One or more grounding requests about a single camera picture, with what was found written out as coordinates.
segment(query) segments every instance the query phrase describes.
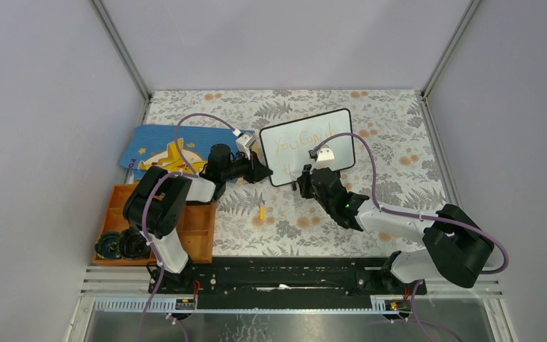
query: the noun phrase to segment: gray leaf pattern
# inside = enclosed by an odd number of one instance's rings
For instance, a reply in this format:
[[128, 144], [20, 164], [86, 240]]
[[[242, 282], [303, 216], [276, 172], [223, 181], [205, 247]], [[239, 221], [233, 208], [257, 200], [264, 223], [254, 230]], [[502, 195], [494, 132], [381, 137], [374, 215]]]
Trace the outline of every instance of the gray leaf pattern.
[[[154, 92], [145, 123], [174, 125], [188, 114], [209, 113], [239, 129], [260, 130], [338, 108], [351, 111], [353, 131], [373, 150], [381, 202], [442, 207], [441, 174], [413, 90], [164, 90]], [[221, 127], [201, 117], [184, 124]], [[261, 157], [258, 144], [255, 151]], [[355, 159], [354, 167], [341, 172], [341, 181], [348, 190], [370, 196], [372, 168], [359, 142]], [[290, 187], [272, 187], [268, 180], [228, 183], [217, 202], [217, 256], [379, 257], [420, 248], [384, 232], [340, 228], [317, 202], [301, 199]]]

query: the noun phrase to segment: metal floor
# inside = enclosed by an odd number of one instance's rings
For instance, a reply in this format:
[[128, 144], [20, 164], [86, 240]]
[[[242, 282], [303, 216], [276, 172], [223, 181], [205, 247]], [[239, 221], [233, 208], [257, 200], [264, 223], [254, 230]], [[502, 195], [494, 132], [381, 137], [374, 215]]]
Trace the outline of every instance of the metal floor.
[[[417, 301], [420, 318], [444, 324], [465, 342], [494, 341], [482, 304], [475, 300], [435, 299]], [[140, 313], [94, 311], [86, 341], [135, 341]], [[280, 314], [194, 314], [183, 320], [189, 340], [194, 341], [428, 341], [416, 323], [389, 324], [380, 315], [280, 313]], [[437, 328], [429, 331], [439, 341], [456, 339]], [[179, 325], [161, 313], [149, 313], [142, 341], [184, 341]]]

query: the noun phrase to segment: white wall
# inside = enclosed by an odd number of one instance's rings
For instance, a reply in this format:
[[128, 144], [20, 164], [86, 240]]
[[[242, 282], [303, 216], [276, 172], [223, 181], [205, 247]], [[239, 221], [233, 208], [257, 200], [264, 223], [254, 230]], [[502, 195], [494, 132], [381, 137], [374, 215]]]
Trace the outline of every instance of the white wall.
[[152, 90], [417, 88], [469, 0], [105, 0]]
[[0, 341], [59, 341], [142, 99], [88, 1], [0, 1]]
[[547, 1], [486, 1], [430, 98], [460, 196], [512, 256], [520, 341], [547, 341]]

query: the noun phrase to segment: wooden tray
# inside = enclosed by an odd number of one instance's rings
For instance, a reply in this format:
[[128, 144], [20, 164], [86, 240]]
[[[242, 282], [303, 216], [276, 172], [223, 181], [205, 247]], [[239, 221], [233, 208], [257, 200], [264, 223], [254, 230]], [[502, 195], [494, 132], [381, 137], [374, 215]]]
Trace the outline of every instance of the wooden tray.
[[[123, 207], [133, 192], [136, 184], [119, 184], [112, 188], [110, 201], [104, 216], [99, 235], [106, 232], [122, 232], [129, 228], [123, 217]], [[183, 249], [197, 264], [208, 264], [213, 258], [213, 235], [215, 223], [214, 203], [204, 205], [186, 205], [177, 223], [177, 233]], [[93, 253], [93, 263], [98, 266], [145, 266], [155, 264], [156, 256], [150, 253], [148, 259], [101, 259]]]

